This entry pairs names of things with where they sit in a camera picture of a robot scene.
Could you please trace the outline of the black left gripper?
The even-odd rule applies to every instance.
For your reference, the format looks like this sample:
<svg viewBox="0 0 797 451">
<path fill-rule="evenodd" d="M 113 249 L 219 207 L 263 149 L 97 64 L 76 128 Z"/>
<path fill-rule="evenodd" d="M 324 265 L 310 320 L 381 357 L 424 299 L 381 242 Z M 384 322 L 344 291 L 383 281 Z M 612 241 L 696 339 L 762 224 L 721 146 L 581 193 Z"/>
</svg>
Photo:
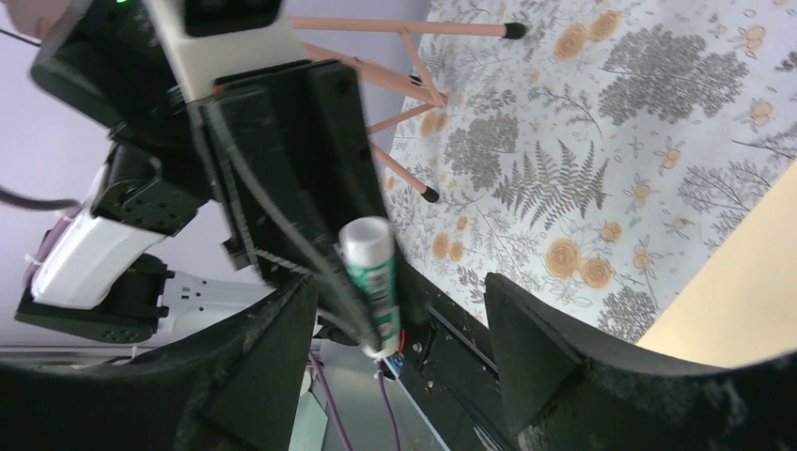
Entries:
<svg viewBox="0 0 797 451">
<path fill-rule="evenodd" d="M 90 210 L 174 236 L 211 198 L 180 89 L 141 1 L 71 1 L 30 70 L 112 141 Z"/>
</svg>

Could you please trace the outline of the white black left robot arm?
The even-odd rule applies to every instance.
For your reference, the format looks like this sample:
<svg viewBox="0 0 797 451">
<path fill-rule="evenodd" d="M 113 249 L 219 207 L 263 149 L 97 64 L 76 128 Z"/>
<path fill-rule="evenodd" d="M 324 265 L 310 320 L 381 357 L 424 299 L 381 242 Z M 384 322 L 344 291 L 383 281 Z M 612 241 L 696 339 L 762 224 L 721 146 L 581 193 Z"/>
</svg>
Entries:
<svg viewBox="0 0 797 451">
<path fill-rule="evenodd" d="M 153 245 L 210 201 L 227 251 L 270 286 L 309 274 L 324 317 L 373 345 L 395 313 L 427 307 L 398 257 L 388 295 L 347 272 L 337 234 L 386 217 L 352 66 L 313 60 L 278 1 L 13 1 L 41 29 L 30 68 L 52 97 L 103 125 L 111 152 L 91 195 L 25 283 L 42 305 L 97 309 Z"/>
</svg>

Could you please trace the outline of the cream envelope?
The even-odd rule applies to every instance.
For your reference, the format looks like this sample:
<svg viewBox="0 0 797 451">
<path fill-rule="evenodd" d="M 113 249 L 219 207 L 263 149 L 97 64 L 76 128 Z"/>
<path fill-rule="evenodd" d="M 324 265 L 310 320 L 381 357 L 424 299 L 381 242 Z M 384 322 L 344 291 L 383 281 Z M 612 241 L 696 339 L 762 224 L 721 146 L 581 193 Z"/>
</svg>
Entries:
<svg viewBox="0 0 797 451">
<path fill-rule="evenodd" d="M 796 349 L 796 167 L 763 196 L 639 340 L 734 367 Z"/>
</svg>

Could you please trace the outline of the white green glue stick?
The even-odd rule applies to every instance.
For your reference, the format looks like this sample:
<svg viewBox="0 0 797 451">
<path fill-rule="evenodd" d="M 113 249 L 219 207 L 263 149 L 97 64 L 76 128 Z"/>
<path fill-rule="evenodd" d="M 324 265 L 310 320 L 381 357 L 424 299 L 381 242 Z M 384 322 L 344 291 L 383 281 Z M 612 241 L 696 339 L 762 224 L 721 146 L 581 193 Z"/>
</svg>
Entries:
<svg viewBox="0 0 797 451">
<path fill-rule="evenodd" d="M 364 346 L 364 354 L 374 360 L 388 358 L 398 352 L 400 342 L 392 226 L 380 216 L 361 217 L 344 225 L 338 239 L 350 277 L 367 294 L 382 341 L 380 350 Z"/>
</svg>

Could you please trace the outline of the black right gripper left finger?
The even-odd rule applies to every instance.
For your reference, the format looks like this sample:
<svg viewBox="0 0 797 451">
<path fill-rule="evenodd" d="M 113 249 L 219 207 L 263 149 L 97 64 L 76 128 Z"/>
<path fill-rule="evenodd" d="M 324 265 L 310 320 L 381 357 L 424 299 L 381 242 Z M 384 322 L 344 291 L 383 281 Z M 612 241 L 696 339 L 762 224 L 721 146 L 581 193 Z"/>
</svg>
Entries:
<svg viewBox="0 0 797 451">
<path fill-rule="evenodd" d="M 5 450 L 285 450 L 317 309 L 291 282 L 123 365 L 1 367 Z"/>
</svg>

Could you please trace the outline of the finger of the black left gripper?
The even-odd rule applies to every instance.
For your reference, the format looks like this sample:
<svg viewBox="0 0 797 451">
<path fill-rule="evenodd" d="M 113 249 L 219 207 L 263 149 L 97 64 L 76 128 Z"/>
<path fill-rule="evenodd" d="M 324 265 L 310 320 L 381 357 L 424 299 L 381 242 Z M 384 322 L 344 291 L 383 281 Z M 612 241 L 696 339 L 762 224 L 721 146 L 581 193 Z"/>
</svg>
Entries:
<svg viewBox="0 0 797 451">
<path fill-rule="evenodd" d="M 298 182 L 269 94 L 258 88 L 235 90 L 207 101 L 202 110 L 247 190 L 333 292 L 341 328 L 360 345 L 380 349 L 383 339 L 366 293 L 349 277 L 329 228 Z"/>
<path fill-rule="evenodd" d="M 355 70 L 337 60 L 298 60 L 219 78 L 214 98 L 245 88 L 269 94 L 291 167 L 344 263 L 337 248 L 339 230 L 359 217 L 386 214 Z M 234 264 L 254 268 L 275 287 L 312 277 L 320 288 L 324 318 L 341 324 L 329 286 L 306 267 L 302 255 L 247 190 L 215 136 L 214 183 L 230 227 L 225 248 Z"/>
</svg>

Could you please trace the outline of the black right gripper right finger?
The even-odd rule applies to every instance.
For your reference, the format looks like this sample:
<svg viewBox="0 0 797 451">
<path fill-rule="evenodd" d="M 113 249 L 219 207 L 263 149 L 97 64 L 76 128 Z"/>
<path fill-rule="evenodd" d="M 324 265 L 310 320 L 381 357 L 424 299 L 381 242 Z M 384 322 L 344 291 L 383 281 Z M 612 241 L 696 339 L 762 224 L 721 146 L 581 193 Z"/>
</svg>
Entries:
<svg viewBox="0 0 797 451">
<path fill-rule="evenodd" d="M 640 348 L 505 276 L 485 280 L 509 434 L 523 450 L 792 450 L 796 356 L 735 368 Z"/>
</svg>

